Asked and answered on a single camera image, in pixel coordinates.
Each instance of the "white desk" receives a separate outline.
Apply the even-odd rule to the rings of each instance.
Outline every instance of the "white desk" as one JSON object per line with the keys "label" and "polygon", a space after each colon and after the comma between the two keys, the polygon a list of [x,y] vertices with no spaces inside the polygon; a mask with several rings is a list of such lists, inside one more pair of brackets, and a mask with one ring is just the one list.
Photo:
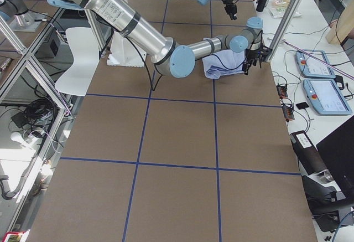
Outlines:
{"label": "white desk", "polygon": [[[270,45],[271,39],[274,37],[274,33],[277,30],[277,27],[281,21],[280,18],[273,18],[269,7],[272,4],[272,0],[269,1],[268,7],[264,9],[263,12],[257,12],[257,16],[261,17],[264,21],[264,36],[263,39],[267,46]],[[298,12],[302,14],[301,17],[293,18],[288,30],[288,32],[292,33],[312,33],[318,30],[322,30],[328,24],[325,18],[322,16],[320,10],[316,6],[314,0],[302,0],[301,4],[299,5]],[[343,51],[343,49],[339,45],[329,44],[326,40],[326,34],[329,32],[328,29],[323,29],[320,32],[305,35],[305,34],[285,34],[284,39],[290,42],[293,45],[296,45],[302,49],[314,49],[316,46],[316,50],[324,50],[326,53],[337,53]],[[297,83],[298,78],[290,75],[286,71],[285,62],[284,62],[284,54],[288,50],[294,50],[293,48],[281,44],[277,49],[272,61],[271,66],[272,70],[276,71],[275,75],[279,73],[279,75],[285,77],[288,83]],[[331,64],[338,64],[345,61],[348,61],[348,57],[346,53],[338,53],[338,54],[327,54],[329,61]],[[288,71],[293,73],[294,75],[299,75],[300,70],[295,63],[295,52],[288,52],[286,54],[286,62]],[[344,65],[338,66],[339,69],[349,73],[354,74],[354,68],[351,63],[347,63]],[[348,82],[349,88],[354,91],[354,82],[350,79],[344,77],[344,82]],[[283,79],[279,79],[279,83],[284,83]],[[349,94],[348,91],[345,89],[342,91],[344,95]],[[303,89],[302,83],[296,89],[295,84],[288,85],[288,96],[294,104],[299,102],[306,101],[310,104],[306,98],[305,91]],[[354,100],[348,101],[349,106],[354,109]],[[303,110],[300,110],[301,113],[307,118],[306,113]],[[307,132],[308,136],[312,140],[313,144],[316,145],[320,142],[323,138],[325,138],[328,134],[330,134],[334,129],[339,127],[342,123],[348,120],[351,116],[320,116],[318,115],[310,106],[307,109],[309,116],[311,119],[311,126],[309,131]],[[289,133],[293,133],[295,131],[304,130],[306,128],[305,120],[295,113],[295,120],[289,122],[288,131]],[[329,232],[323,233],[318,225],[314,222],[317,238],[319,241],[323,241],[328,235],[332,235]],[[347,226],[342,228],[337,237],[336,242],[349,242],[353,241],[354,237],[354,226]]]}

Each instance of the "blue joint cap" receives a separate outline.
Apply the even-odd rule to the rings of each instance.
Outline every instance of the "blue joint cap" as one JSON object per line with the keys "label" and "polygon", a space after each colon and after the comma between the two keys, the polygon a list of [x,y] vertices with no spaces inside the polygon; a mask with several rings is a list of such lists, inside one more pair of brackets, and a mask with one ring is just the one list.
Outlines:
{"label": "blue joint cap", "polygon": [[209,0],[197,0],[199,4],[201,4],[202,6],[207,5],[207,3],[209,2]]}
{"label": "blue joint cap", "polygon": [[263,29],[263,20],[260,17],[249,18],[246,26],[252,29]]}
{"label": "blue joint cap", "polygon": [[4,19],[4,21],[8,21],[10,19],[10,16],[2,11],[0,11],[0,16]]}
{"label": "blue joint cap", "polygon": [[240,53],[248,47],[248,40],[242,35],[233,37],[230,41],[230,49],[235,53]]}
{"label": "blue joint cap", "polygon": [[194,69],[195,57],[192,49],[186,45],[178,46],[170,58],[170,72],[175,78],[185,78]]}
{"label": "blue joint cap", "polygon": [[52,5],[53,7],[72,9],[74,11],[84,10],[83,8],[81,8],[79,5],[75,3],[65,2],[62,0],[46,0],[46,1],[48,2],[48,4]]}

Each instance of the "gray floor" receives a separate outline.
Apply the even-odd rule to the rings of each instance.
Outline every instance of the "gray floor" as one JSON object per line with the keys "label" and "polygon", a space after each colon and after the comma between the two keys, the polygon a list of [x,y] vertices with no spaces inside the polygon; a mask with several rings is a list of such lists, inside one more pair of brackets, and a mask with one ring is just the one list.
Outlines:
{"label": "gray floor", "polygon": [[[336,10],[335,6],[332,4],[331,0],[320,1],[319,8],[328,23],[330,23],[333,19],[337,19],[340,15],[339,12]],[[343,46],[344,49],[348,49],[346,53],[351,61],[354,60],[354,48],[350,48],[353,45],[354,40],[348,40]]]}

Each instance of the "label on robot arm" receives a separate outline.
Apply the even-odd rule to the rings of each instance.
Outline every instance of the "label on robot arm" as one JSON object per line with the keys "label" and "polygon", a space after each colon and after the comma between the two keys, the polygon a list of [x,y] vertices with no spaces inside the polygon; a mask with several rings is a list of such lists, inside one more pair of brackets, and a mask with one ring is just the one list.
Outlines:
{"label": "label on robot arm", "polygon": [[111,23],[116,23],[117,19],[124,14],[119,6],[111,0],[104,0],[98,13],[103,19]]}
{"label": "label on robot arm", "polygon": [[303,146],[303,148],[308,148],[312,146],[311,142],[309,142],[309,139],[305,136],[305,134],[297,134],[297,138],[301,143],[301,145]]}

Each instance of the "brown table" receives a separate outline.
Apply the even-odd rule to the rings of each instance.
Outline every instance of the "brown table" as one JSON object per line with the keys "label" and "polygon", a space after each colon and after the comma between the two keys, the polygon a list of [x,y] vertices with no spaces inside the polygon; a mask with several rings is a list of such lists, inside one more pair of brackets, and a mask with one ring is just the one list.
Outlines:
{"label": "brown table", "polygon": [[[236,21],[219,0],[128,1],[180,44],[256,15],[251,0]],[[28,239],[72,240],[315,242],[270,65],[210,80],[198,61],[151,92],[143,68],[102,59]]]}

